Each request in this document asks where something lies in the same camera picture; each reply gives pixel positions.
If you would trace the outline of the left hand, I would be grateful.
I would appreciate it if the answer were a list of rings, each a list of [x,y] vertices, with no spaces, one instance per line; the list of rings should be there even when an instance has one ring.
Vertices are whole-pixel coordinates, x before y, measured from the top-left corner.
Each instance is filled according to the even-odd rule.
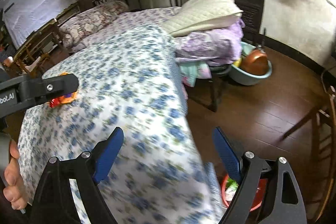
[[[8,186],[3,190],[3,194],[11,203],[13,210],[23,210],[27,206],[27,194],[18,163],[20,154],[17,144],[13,140],[10,142],[9,152],[10,161],[4,171],[4,178]]]

